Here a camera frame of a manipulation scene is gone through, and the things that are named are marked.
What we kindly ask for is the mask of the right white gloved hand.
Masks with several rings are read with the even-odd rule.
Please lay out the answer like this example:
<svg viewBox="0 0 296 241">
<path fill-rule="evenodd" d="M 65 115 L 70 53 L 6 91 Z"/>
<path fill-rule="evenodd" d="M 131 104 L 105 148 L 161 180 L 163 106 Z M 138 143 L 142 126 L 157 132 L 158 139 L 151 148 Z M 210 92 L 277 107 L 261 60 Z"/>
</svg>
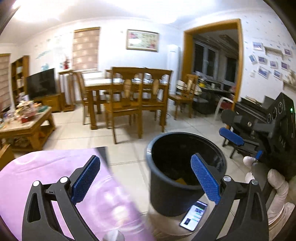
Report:
<svg viewBox="0 0 296 241">
<path fill-rule="evenodd" d="M 272 187 L 272 191 L 275 191 L 275 195 L 271 201 L 269 197 L 266 198 L 268 224 L 272 224 L 279 219 L 280 216 L 284 216 L 283 219 L 288 220 L 295 205 L 286 201 L 289 183 L 285 180 L 283 175 L 275 169 L 270 169 L 262 174 L 260 174 L 258 170 L 255 171 L 256 168 L 261 167 L 263 164 L 259 163 L 254 157 L 245 156 L 243 158 L 243 163 L 251 169 L 245 176 L 246 183 L 249 183 L 251 180 L 261 181 L 260 186 L 267 184 Z"/>
</svg>

